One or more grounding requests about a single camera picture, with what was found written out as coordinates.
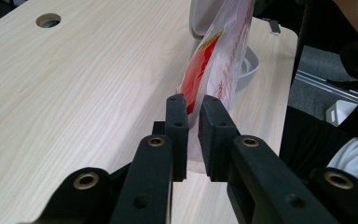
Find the screw hole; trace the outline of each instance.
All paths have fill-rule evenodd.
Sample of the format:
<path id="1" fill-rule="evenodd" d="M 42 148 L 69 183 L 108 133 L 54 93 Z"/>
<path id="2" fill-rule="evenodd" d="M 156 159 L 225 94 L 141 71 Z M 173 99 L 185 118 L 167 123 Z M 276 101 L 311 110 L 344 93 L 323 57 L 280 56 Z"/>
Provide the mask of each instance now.
<path id="1" fill-rule="evenodd" d="M 165 144 L 165 141 L 162 138 L 154 137 L 154 138 L 150 138 L 147 141 L 147 144 L 149 144 L 149 146 L 151 147 L 160 147 Z"/>
<path id="2" fill-rule="evenodd" d="M 146 208 L 149 205 L 149 198 L 141 195 L 133 200 L 133 205 L 138 209 Z"/>
<path id="3" fill-rule="evenodd" d="M 242 143 L 247 147 L 258 147 L 259 143 L 253 138 L 243 138 Z"/>
<path id="4" fill-rule="evenodd" d="M 327 172 L 324 179 L 331 185 L 340 189 L 352 189 L 353 183 L 345 176 L 335 172 Z"/>
<path id="5" fill-rule="evenodd" d="M 36 19 L 36 24 L 42 28 L 51 28 L 61 22 L 61 17 L 54 13 L 41 15 Z"/>
<path id="6" fill-rule="evenodd" d="M 300 197 L 295 194 L 286 195 L 286 201 L 292 205 L 294 208 L 303 208 L 305 207 L 305 202 Z"/>
<path id="7" fill-rule="evenodd" d="M 99 179 L 100 177 L 94 172 L 81 174 L 75 179 L 74 187 L 76 189 L 90 189 L 98 183 Z"/>

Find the white plastic bag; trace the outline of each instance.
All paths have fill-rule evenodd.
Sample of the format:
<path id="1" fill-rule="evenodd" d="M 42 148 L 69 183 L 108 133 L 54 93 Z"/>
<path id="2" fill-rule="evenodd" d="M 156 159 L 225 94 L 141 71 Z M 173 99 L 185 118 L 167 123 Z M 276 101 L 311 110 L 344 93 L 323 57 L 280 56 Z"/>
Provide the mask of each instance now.
<path id="1" fill-rule="evenodd" d="M 254 0 L 226 0 L 197 47 L 177 93 L 187 102 L 190 127 L 205 94 L 229 109 L 246 51 Z"/>

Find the wooden table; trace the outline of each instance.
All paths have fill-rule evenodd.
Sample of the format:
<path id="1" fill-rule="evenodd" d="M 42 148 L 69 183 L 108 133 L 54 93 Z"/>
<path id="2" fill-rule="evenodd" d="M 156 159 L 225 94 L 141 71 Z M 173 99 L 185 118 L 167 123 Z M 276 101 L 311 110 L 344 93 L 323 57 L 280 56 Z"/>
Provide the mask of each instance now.
<path id="1" fill-rule="evenodd" d="M 164 120 L 193 46 L 190 1 L 33 0 L 0 20 L 0 223 L 35 220 L 73 171 L 114 172 Z M 40 28 L 56 13 L 61 23 Z M 261 66 L 230 111 L 279 151 L 296 35 L 253 19 Z M 235 223 L 226 184 L 188 172 L 173 223 Z"/>

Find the white bowl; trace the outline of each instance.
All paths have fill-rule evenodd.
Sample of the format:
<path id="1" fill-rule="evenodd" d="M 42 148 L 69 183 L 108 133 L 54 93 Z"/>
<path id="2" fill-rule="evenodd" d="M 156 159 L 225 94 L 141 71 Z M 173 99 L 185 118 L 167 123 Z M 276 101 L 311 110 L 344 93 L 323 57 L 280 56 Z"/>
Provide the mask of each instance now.
<path id="1" fill-rule="evenodd" d="M 259 65 L 260 64 L 255 52 L 248 47 L 245 53 L 245 59 L 242 63 L 241 74 L 238 79 L 236 91 L 243 90 L 249 85 L 253 76 L 257 72 Z"/>

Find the table surface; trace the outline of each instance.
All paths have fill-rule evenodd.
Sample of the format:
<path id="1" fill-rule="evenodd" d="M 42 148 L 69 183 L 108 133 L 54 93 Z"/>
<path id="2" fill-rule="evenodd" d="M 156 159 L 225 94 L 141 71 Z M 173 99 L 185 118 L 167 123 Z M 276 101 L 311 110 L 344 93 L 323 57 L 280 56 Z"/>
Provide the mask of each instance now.
<path id="1" fill-rule="evenodd" d="M 190 58 L 190 1 L 33 0 L 0 20 L 0 223 L 38 218 L 73 171 L 130 162 L 164 120 Z M 54 12 L 62 21 L 40 28 Z M 296 35 L 253 19 L 260 61 L 230 115 L 278 153 Z M 174 183 L 172 223 L 237 222 L 226 184 L 187 172 Z"/>

